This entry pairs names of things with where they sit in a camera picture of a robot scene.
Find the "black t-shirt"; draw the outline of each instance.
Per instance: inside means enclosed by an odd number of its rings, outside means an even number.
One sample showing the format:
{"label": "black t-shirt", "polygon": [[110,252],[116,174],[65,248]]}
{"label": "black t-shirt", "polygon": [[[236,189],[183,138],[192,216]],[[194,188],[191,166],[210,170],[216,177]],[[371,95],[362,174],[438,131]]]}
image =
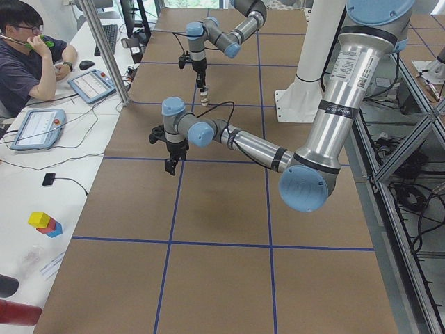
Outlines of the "black t-shirt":
{"label": "black t-shirt", "polygon": [[[44,41],[52,41],[50,47],[53,63],[62,59],[67,43],[45,36]],[[0,101],[15,117],[31,98],[29,92],[39,84],[42,76],[42,57],[31,50],[29,55],[18,52],[0,40]]]}

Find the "glasses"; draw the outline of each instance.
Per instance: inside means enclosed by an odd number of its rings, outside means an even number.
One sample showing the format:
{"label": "glasses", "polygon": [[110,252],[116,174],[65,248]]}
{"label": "glasses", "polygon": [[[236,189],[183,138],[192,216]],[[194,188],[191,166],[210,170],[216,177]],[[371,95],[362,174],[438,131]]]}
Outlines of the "glasses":
{"label": "glasses", "polygon": [[39,26],[33,26],[33,27],[29,27],[29,26],[16,26],[16,28],[30,29],[30,30],[33,31],[34,35],[37,35],[39,33],[43,33],[43,24],[39,25]]}

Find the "toy block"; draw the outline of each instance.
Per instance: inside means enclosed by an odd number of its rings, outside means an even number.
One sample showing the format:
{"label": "toy block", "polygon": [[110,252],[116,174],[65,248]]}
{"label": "toy block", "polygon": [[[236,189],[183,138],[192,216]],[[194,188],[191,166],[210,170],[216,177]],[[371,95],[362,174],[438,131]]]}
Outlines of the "toy block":
{"label": "toy block", "polygon": [[47,236],[50,238],[54,238],[60,234],[62,234],[62,225],[56,221],[56,229],[54,230],[54,232],[47,233]]}
{"label": "toy block", "polygon": [[51,217],[44,212],[33,212],[29,216],[28,224],[35,228],[46,228]]}
{"label": "toy block", "polygon": [[51,233],[56,230],[56,221],[53,218],[49,219],[48,226],[45,228],[36,228],[37,231],[43,234]]}

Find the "person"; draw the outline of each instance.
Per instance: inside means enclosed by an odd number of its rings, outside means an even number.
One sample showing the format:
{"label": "person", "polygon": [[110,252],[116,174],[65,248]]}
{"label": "person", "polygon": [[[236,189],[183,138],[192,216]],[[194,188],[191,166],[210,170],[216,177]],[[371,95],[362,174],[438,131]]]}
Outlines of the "person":
{"label": "person", "polygon": [[[72,45],[41,36],[43,19],[20,0],[0,0],[0,102],[5,118],[13,118],[31,97],[52,100],[56,81],[72,71],[77,53]],[[63,63],[54,67],[54,63]]]}

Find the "black mouse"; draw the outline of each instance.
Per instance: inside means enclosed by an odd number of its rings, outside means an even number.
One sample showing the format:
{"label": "black mouse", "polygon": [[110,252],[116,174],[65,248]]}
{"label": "black mouse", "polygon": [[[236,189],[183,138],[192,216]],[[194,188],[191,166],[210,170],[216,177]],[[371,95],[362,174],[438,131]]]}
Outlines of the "black mouse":
{"label": "black mouse", "polygon": [[79,64],[79,68],[81,70],[86,70],[88,68],[90,68],[91,66],[93,66],[95,64],[94,61],[81,61],[81,63]]}

